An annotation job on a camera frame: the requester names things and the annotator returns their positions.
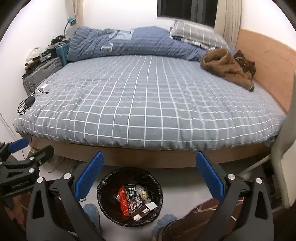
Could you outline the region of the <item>grey checked bed sheet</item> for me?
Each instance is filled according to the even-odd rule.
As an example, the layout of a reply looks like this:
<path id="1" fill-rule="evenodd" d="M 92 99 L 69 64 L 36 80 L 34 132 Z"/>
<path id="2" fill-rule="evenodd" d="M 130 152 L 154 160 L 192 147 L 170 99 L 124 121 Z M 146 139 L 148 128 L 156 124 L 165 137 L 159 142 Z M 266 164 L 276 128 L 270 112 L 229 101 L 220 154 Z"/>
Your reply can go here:
<path id="1" fill-rule="evenodd" d="M 269 142 L 285 120 L 260 86 L 247 91 L 177 58 L 82 60 L 46 84 L 15 120 L 18 133 L 100 147 L 214 150 Z"/>

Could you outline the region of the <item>black lined trash bin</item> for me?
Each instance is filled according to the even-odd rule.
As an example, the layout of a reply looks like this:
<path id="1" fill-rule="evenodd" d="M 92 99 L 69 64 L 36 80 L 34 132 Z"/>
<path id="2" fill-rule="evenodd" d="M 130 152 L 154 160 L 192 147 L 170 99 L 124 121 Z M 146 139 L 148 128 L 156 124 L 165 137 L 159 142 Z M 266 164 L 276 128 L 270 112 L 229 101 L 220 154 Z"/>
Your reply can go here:
<path id="1" fill-rule="evenodd" d="M 104 215 L 117 225 L 137 227 L 153 222 L 160 214 L 163 193 L 149 172 L 125 167 L 112 171 L 97 186 Z"/>

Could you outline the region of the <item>blue fuzzy slipper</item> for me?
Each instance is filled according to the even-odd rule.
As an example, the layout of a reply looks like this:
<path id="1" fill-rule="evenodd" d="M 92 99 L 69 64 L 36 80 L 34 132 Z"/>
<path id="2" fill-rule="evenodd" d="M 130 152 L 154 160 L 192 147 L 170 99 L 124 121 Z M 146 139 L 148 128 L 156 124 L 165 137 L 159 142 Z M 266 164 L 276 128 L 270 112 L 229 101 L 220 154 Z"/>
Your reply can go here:
<path id="1" fill-rule="evenodd" d="M 162 228 L 165 228 L 170 223 L 176 221 L 177 218 L 172 214 L 166 214 L 158 220 L 157 225 L 154 227 L 152 236 L 157 237 Z"/>
<path id="2" fill-rule="evenodd" d="M 96 226 L 98 232 L 102 233 L 102 228 L 100 226 L 100 215 L 97 207 L 92 203 L 85 204 L 85 206 L 83 207 L 83 210 L 88 215 L 88 217 L 93 222 L 93 224 Z"/>

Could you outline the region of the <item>beige curtain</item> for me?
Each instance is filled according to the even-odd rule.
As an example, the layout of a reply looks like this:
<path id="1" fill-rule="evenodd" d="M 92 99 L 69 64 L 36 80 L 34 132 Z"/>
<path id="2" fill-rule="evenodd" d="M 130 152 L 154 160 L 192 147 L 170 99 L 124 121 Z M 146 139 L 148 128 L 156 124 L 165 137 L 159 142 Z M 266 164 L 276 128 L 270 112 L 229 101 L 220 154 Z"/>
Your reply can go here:
<path id="1" fill-rule="evenodd" d="M 236 47 L 242 13 L 241 0 L 218 0 L 214 32 Z"/>

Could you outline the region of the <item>red snack wrapper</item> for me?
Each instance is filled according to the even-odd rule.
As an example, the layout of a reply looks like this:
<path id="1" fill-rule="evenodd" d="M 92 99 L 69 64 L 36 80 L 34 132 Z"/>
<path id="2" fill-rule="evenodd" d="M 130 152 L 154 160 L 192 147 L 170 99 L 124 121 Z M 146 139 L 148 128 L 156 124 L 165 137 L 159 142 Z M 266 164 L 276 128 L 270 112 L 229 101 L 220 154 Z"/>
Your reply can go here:
<path id="1" fill-rule="evenodd" d="M 127 202 L 124 186 L 121 186 L 121 188 L 119 189 L 118 195 L 119 195 L 120 209 L 123 215 L 128 217 L 130 213 L 129 213 L 128 202 Z"/>

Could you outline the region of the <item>dark diamond pattern cushion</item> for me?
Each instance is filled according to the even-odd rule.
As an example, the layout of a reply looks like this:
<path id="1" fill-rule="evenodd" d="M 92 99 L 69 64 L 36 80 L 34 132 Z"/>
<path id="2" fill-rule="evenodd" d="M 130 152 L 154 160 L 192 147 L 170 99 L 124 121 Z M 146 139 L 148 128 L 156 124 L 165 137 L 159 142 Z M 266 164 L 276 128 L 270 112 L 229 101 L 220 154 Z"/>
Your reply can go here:
<path id="1" fill-rule="evenodd" d="M 240 66 L 239 74 L 243 74 L 245 77 L 249 79 L 253 79 L 255 73 L 256 73 L 256 66 L 255 62 L 248 60 L 245 55 L 238 50 L 234 55 L 234 60 L 238 63 Z"/>

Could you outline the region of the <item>grey suitcase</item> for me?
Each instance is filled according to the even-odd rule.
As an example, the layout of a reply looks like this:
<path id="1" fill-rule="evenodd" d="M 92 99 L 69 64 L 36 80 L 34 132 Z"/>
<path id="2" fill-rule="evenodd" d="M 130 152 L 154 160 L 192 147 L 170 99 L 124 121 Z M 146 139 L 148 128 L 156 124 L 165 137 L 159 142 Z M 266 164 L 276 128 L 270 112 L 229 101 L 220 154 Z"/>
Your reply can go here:
<path id="1" fill-rule="evenodd" d="M 39 65 L 32 73 L 22 76 L 23 87 L 27 95 L 35 91 L 35 87 L 48 78 L 51 74 L 62 68 L 60 57 L 46 61 Z"/>

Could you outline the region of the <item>teal desk lamp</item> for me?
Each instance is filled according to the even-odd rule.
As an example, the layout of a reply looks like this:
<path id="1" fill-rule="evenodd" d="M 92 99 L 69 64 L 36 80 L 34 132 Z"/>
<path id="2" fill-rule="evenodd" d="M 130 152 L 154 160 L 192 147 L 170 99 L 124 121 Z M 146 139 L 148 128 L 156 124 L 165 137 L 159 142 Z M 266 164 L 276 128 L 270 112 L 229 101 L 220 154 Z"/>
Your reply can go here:
<path id="1" fill-rule="evenodd" d="M 67 27 L 68 26 L 74 26 L 76 24 L 76 19 L 75 18 L 72 18 L 72 17 L 68 17 L 67 18 L 67 23 L 65 25 L 65 28 L 64 28 L 64 36 L 66 37 L 66 30 L 67 30 Z"/>

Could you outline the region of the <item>brown fleece garment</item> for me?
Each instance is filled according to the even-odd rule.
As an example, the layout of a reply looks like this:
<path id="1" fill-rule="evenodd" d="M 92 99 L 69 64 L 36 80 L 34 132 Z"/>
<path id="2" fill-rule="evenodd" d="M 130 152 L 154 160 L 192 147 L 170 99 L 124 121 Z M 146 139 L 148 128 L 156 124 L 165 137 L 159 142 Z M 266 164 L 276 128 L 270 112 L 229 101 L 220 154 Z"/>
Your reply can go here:
<path id="1" fill-rule="evenodd" d="M 243 71 L 233 55 L 225 48 L 218 48 L 206 53 L 202 57 L 200 65 L 204 70 L 228 82 L 237 84 L 250 92 L 254 90 L 251 75 Z"/>

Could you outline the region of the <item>white helmet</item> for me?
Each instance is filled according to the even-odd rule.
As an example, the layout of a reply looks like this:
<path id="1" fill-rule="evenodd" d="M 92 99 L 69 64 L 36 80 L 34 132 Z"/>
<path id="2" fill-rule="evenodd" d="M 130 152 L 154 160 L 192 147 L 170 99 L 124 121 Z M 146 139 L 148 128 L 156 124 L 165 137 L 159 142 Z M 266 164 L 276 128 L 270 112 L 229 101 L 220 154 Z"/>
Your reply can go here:
<path id="1" fill-rule="evenodd" d="M 44 52 L 44 49 L 42 47 L 39 47 L 39 46 L 35 47 L 26 57 L 26 62 L 29 63 L 30 61 L 33 61 L 34 59 L 39 58 L 43 52 Z"/>

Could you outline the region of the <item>small black sachet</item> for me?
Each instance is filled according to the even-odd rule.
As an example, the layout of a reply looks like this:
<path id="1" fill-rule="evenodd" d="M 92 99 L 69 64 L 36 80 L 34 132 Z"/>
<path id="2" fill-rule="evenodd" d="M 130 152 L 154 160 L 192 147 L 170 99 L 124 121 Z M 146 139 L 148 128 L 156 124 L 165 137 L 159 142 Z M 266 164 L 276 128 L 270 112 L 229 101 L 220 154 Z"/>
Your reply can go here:
<path id="1" fill-rule="evenodd" d="M 137 196 L 137 187 L 133 184 L 125 186 L 125 195 L 128 201 Z"/>

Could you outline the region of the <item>dark window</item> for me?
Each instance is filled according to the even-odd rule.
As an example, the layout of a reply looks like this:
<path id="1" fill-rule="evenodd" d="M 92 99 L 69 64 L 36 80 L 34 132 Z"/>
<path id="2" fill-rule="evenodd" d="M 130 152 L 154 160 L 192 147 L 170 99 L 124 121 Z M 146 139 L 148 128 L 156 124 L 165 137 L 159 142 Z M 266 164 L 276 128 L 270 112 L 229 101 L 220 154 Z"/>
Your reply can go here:
<path id="1" fill-rule="evenodd" d="M 217 0 L 159 0 L 157 16 L 214 27 Z"/>

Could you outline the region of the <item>grey checked pillow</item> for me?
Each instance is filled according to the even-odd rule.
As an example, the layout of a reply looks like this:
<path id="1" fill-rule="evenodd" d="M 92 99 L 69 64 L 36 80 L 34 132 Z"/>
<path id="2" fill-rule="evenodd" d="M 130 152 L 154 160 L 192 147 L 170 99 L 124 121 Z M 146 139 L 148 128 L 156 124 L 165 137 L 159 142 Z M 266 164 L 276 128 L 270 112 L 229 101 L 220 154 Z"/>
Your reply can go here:
<path id="1" fill-rule="evenodd" d="M 217 48 L 229 49 L 223 37 L 214 33 L 212 30 L 183 21 L 175 21 L 174 26 L 170 30 L 170 38 L 206 51 Z"/>

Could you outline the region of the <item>wooden headboard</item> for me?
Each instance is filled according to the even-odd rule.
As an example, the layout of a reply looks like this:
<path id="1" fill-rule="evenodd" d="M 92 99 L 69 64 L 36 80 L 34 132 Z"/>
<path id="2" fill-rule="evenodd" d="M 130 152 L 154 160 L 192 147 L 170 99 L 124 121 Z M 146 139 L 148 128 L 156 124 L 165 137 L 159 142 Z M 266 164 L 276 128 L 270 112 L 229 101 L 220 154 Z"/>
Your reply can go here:
<path id="1" fill-rule="evenodd" d="M 236 50 L 255 62 L 256 81 L 288 112 L 292 100 L 295 50 L 266 35 L 240 29 Z"/>

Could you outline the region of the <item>brown cookie box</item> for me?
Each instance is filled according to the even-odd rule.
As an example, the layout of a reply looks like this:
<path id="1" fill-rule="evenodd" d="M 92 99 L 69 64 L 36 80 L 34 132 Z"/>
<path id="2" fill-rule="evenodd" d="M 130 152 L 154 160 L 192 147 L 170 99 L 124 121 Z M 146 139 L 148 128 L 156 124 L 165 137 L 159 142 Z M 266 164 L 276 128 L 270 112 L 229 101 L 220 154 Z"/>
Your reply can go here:
<path id="1" fill-rule="evenodd" d="M 129 216 L 134 221 L 139 221 L 157 207 L 158 206 L 154 202 L 145 204 L 140 195 L 137 195 L 128 202 Z"/>

